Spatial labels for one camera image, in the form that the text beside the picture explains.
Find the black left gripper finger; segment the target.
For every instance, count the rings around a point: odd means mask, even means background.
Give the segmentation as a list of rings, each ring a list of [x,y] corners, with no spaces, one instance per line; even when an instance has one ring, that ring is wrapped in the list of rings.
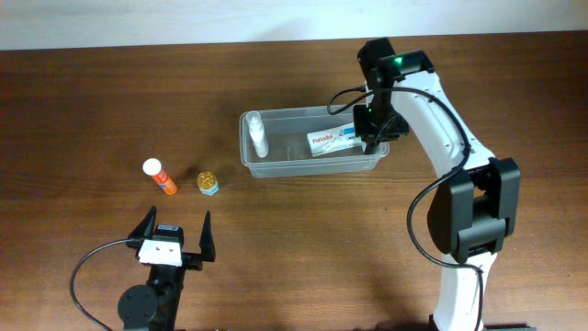
[[[216,248],[211,228],[210,211],[207,211],[205,215],[198,245],[200,247],[201,259],[204,262],[214,262],[216,260]]]
[[[152,206],[141,222],[130,232],[129,239],[149,239],[153,234],[157,208]]]

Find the white Panadol medicine box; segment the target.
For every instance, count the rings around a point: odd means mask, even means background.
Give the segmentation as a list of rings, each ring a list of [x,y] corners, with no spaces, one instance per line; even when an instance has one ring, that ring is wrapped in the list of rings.
[[[362,145],[362,140],[356,135],[354,123],[347,123],[323,131],[307,134],[311,154],[321,156],[355,148]]]

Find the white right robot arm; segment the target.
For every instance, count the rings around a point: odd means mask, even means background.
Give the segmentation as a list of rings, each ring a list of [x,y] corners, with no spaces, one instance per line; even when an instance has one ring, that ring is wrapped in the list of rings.
[[[355,104],[354,124],[367,153],[412,131],[435,170],[435,181],[413,199],[406,221],[417,251],[442,269],[429,324],[434,330],[482,330],[488,273],[515,228],[520,169],[468,129],[423,51],[397,53],[381,38],[368,41],[357,60],[367,103]]]

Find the dark bottle white cap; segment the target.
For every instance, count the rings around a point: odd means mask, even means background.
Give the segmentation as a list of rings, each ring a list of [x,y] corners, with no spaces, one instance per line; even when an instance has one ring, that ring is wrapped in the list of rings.
[[[376,141],[370,141],[365,143],[364,154],[375,154],[379,149],[379,143]]]

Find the white translucent spray bottle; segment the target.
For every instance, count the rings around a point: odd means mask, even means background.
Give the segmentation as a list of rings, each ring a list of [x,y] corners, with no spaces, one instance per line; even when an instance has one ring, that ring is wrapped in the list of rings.
[[[265,158],[268,155],[269,147],[266,140],[266,133],[264,123],[261,115],[257,111],[249,111],[246,116],[250,137],[252,139],[256,154],[260,158]]]

